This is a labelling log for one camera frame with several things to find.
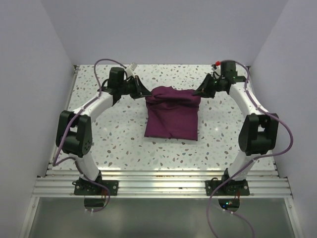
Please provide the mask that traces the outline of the purple cloth mat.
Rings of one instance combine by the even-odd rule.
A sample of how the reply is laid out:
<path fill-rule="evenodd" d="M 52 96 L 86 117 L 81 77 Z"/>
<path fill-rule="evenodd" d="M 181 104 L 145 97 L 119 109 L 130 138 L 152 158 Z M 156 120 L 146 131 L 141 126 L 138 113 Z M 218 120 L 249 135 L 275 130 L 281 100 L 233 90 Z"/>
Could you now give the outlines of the purple cloth mat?
<path fill-rule="evenodd" d="M 197 141 L 200 102 L 193 89 L 154 88 L 146 97 L 148 120 L 144 136 Z"/>

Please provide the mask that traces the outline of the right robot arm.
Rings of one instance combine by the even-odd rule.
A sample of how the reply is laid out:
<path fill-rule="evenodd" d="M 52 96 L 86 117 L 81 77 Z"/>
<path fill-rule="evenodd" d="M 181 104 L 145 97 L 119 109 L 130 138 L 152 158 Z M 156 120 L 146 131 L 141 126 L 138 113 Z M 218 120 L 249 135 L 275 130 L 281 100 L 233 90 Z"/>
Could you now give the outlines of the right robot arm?
<path fill-rule="evenodd" d="M 238 136 L 239 151 L 234 162 L 225 169 L 221 179 L 205 182 L 208 196 L 234 196 L 250 194 L 247 175 L 256 157 L 267 154 L 275 147 L 278 124 L 248 88 L 249 75 L 240 76 L 233 60 L 218 61 L 212 65 L 195 96 L 214 98 L 217 92 L 226 92 L 238 105 L 244 122 Z"/>

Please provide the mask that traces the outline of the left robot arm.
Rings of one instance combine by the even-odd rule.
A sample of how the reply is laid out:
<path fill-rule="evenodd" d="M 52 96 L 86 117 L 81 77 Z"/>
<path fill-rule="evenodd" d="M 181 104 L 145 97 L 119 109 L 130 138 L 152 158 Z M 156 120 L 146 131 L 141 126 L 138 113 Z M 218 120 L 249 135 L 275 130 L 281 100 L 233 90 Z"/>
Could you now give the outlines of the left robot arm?
<path fill-rule="evenodd" d="M 123 95 L 132 99 L 150 96 L 134 71 L 137 65 L 112 67 L 109 77 L 99 83 L 97 94 L 74 111 L 63 111 L 59 116 L 56 146 L 58 152 L 67 154 L 73 160 L 80 178 L 74 182 L 76 195 L 110 195 L 101 171 L 90 152 L 93 143 L 92 123 L 104 111 L 114 106 Z"/>

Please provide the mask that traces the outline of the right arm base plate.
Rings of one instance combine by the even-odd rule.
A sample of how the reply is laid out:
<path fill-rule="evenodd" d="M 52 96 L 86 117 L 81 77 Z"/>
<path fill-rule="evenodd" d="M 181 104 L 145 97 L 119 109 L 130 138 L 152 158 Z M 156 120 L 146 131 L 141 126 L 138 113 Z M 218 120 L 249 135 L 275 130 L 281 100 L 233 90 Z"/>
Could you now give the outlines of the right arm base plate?
<path fill-rule="evenodd" d="M 221 180 L 217 178 L 212 178 L 210 180 L 205 181 L 205 189 L 207 196 L 211 196 L 213 191 L 222 184 Z M 249 196 L 249 186 L 246 180 L 234 181 L 231 180 L 221 188 L 219 188 L 215 193 L 215 196 Z"/>

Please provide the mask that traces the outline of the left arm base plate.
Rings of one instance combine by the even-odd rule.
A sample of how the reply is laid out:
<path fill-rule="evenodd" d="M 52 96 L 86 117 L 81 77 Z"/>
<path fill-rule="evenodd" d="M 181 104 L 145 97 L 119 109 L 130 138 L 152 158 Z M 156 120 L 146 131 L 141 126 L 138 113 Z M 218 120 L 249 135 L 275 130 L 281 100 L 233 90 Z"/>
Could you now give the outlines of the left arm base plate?
<path fill-rule="evenodd" d="M 81 196 L 117 196 L 119 187 L 117 180 L 100 180 L 90 182 L 81 178 L 73 181 L 72 185 L 74 186 L 74 195 Z"/>

